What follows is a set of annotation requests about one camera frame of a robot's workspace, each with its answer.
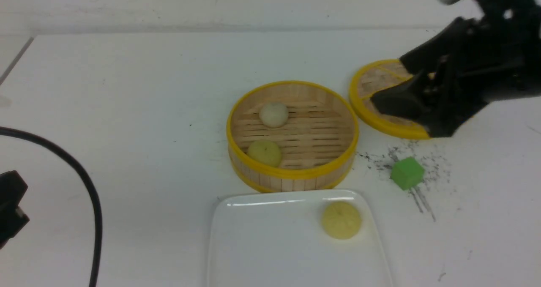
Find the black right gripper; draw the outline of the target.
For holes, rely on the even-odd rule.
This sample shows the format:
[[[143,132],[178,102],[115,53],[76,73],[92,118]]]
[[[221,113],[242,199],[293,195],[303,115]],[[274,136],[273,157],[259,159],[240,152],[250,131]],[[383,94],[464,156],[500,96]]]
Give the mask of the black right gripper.
[[[473,1],[483,13],[480,19],[457,17],[400,56],[414,76],[372,95],[381,114],[420,123],[430,137],[451,137],[492,102],[540,96],[539,3]],[[445,55],[442,71],[418,74],[434,71]]]

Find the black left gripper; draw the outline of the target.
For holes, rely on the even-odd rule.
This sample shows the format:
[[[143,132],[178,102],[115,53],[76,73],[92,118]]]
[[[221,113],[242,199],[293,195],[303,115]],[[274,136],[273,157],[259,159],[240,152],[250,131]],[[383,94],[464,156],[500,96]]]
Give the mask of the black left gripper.
[[[28,186],[17,171],[0,175],[0,248],[14,238],[29,222],[19,207]]]

